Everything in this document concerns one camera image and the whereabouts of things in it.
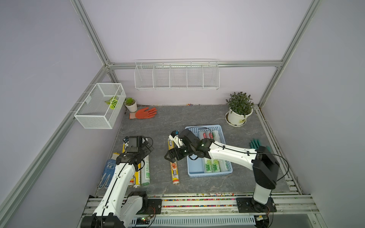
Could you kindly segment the green grape wrap roll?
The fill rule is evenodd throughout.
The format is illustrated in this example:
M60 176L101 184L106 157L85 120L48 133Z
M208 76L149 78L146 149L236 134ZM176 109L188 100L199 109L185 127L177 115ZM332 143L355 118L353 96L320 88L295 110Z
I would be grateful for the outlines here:
M144 159L144 166L141 170L141 184L147 186L150 184L150 162L149 155Z
M199 138L201 139L201 140L203 140L203 139L205 139L205 138L207 138L207 134L206 134L206 132L205 131L200 131L199 133L198 133L198 135L199 135ZM204 168L204 172L205 173L212 173L213 171L212 171L212 162L211 162L211 159L208 159L208 158L203 158L202 159L202 161L203 161L203 168Z

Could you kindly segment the yellow red wrap roll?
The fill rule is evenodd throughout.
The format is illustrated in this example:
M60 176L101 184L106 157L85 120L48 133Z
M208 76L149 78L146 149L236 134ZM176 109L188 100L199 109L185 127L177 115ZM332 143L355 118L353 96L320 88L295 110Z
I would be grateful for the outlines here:
M175 147L174 142L172 140L168 139L168 149L170 150L170 149L173 149L174 147ZM180 180L179 180L179 175L178 175L177 161L171 162L170 167L171 167L173 185L179 185Z

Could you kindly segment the white green wrap roll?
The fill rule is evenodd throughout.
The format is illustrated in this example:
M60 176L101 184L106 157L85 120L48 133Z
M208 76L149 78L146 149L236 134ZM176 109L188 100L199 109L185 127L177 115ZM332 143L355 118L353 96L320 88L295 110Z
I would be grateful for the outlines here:
M213 134L211 131L206 131L206 134L207 134L207 138L213 139ZM212 171L213 171L212 173L219 173L220 167L219 167L217 159L211 159L211 162L212 162Z
M217 130L213 131L213 139L217 143L221 142L219 132ZM228 163L225 160L218 159L217 161L218 161L218 164L219 164L219 167L220 167L220 172L227 172L227 171L230 170L229 166L228 166Z

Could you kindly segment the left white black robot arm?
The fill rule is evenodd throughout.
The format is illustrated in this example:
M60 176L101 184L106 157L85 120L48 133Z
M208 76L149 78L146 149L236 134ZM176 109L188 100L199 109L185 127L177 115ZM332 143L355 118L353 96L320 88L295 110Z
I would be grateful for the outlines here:
M93 214L82 219L82 228L127 228L139 211L147 209L146 193L132 192L123 201L130 180L140 170L138 165L153 151L152 141L145 136L129 136L124 141L127 148L116 157L111 183Z

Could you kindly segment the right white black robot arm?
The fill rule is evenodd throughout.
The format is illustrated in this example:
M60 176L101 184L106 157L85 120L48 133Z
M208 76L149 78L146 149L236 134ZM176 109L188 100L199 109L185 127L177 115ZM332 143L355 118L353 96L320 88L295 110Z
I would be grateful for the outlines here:
M175 143L164 158L172 163L185 157L195 155L198 158L218 159L241 165L253 171L255 190L253 205L264 206L268 203L271 192L276 188L280 164L276 155L265 146L257 149L246 149L217 142L214 139L199 139L190 130L181 133L172 132L169 139Z

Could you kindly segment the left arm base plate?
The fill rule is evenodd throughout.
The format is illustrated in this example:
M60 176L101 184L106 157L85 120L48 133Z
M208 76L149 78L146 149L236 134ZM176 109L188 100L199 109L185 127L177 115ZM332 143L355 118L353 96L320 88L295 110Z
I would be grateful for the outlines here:
M148 199L147 203L144 203L137 215L159 215L162 211L161 199Z

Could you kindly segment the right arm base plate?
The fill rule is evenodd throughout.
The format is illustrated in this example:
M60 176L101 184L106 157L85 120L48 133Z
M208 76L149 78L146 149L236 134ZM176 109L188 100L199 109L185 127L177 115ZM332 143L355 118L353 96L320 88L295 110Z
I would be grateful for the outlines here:
M236 199L239 213L271 213L277 212L274 201L271 197L268 198L266 204L256 202L253 198L240 197Z

